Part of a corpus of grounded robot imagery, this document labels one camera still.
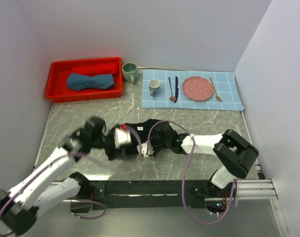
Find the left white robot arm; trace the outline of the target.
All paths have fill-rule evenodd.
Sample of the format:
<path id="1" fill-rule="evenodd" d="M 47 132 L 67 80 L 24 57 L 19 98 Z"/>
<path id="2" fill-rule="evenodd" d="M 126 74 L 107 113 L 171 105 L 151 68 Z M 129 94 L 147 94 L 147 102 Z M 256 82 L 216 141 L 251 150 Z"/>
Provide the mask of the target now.
<path id="1" fill-rule="evenodd" d="M 72 173 L 55 186 L 52 182 L 88 156 L 91 149 L 114 150 L 117 144 L 116 129 L 107 131 L 103 119 L 90 118 L 84 127 L 64 137 L 49 158 L 27 178 L 9 191 L 0 189 L 0 222 L 20 236 L 38 217 L 66 199 L 92 202 L 95 191 L 83 174 Z"/>

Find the black t shirt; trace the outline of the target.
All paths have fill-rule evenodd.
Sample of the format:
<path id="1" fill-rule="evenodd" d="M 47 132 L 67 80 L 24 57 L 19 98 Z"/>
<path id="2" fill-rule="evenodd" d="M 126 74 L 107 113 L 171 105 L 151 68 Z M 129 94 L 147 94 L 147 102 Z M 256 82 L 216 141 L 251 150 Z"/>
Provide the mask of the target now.
<path id="1" fill-rule="evenodd" d="M 145 143 L 148 137 L 148 134 L 152 132 L 153 128 L 158 124 L 155 123 L 155 120 L 158 119 L 148 119 L 145 122 L 141 123 L 125 123 L 127 126 L 133 128 L 142 143 Z M 113 135 L 114 136 L 114 130 L 115 127 L 119 127 L 121 124 L 117 124 L 112 129 L 110 129 L 107 133 L 107 136 Z M 110 150 L 109 152 L 105 152 L 109 160 L 115 160 L 115 159 L 127 159 L 131 158 L 133 156 L 136 156 L 138 154 L 137 151 L 137 145 L 138 141 L 137 139 L 132 135 L 131 136 L 132 143 L 130 145 L 121 146 L 118 149 Z"/>

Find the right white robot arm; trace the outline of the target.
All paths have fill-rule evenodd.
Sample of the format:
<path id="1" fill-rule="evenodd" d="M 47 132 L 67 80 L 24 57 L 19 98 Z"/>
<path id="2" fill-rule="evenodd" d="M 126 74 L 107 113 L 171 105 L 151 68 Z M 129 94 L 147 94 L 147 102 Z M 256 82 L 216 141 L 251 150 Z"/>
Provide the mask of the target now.
<path id="1" fill-rule="evenodd" d="M 232 129 L 216 135 L 195 135 L 167 120 L 160 120 L 150 128 L 145 154 L 148 155 L 150 149 L 156 152 L 161 148 L 187 154 L 183 185 L 194 154 L 217 156 L 222 166 L 214 172 L 208 184 L 208 191 L 214 197 L 220 196 L 229 183 L 245 179 L 259 156 L 258 149 Z"/>

